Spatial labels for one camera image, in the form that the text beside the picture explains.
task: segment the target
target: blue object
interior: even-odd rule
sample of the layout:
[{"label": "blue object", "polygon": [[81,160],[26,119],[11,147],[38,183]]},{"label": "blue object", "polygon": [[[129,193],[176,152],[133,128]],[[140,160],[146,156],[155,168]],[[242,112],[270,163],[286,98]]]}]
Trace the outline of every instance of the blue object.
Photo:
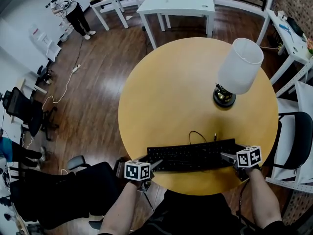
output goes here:
[{"label": "blue object", "polygon": [[293,37],[292,37],[292,34],[291,34],[291,32],[290,32],[289,27],[286,27],[286,26],[284,26],[284,25],[282,25],[282,24],[279,24],[279,27],[281,27],[283,30],[285,30],[285,31],[287,31],[287,32],[289,33],[289,35],[291,36],[291,40],[292,40],[292,42],[294,43],[294,40],[293,40]]},{"label": "blue object", "polygon": [[12,162],[12,142],[8,138],[0,138],[0,154],[3,154],[7,162]]}]

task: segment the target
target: table lamp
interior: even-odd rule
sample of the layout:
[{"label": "table lamp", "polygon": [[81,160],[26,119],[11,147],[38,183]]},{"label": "table lamp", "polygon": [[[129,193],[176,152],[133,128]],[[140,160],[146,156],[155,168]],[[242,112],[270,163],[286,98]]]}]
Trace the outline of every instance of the table lamp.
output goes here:
[{"label": "table lamp", "polygon": [[236,39],[218,73],[218,84],[213,92],[215,103],[227,108],[234,104],[236,94],[246,93],[263,58],[263,52],[255,42],[246,38]]}]

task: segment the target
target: round wooden table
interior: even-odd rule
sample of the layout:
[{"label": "round wooden table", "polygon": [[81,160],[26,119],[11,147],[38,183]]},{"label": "round wooden table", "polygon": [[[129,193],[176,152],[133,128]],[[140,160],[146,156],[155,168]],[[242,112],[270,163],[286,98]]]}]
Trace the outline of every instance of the round wooden table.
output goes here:
[{"label": "round wooden table", "polygon": [[[259,145],[268,157],[278,127],[276,97],[262,69],[230,109],[219,108],[212,94],[220,65],[231,45],[210,38],[185,38],[165,44],[143,58],[128,77],[118,109],[125,148],[132,159],[147,147],[189,144],[189,132],[208,142],[235,138]],[[192,143],[203,142],[191,134]],[[230,190],[241,181],[232,167],[199,172],[156,172],[153,181],[189,195]]]}]

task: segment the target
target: black keyboard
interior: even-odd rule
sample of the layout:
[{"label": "black keyboard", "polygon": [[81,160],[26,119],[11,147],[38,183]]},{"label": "black keyboard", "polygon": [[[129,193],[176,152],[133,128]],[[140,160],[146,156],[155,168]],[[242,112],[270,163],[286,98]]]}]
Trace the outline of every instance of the black keyboard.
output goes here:
[{"label": "black keyboard", "polygon": [[235,139],[189,145],[148,147],[148,162],[162,163],[153,171],[197,171],[232,166],[221,159],[221,152],[236,154],[244,147],[235,144]]}]

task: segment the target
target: white lampshade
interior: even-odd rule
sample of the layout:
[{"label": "white lampshade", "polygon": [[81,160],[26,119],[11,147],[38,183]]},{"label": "white lampshade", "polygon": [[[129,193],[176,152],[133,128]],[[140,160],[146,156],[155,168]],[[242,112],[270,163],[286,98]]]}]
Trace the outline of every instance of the white lampshade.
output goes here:
[{"label": "white lampshade", "polygon": [[233,94],[246,93],[263,58],[263,52],[255,42],[246,38],[236,39],[219,70],[219,84]]}]

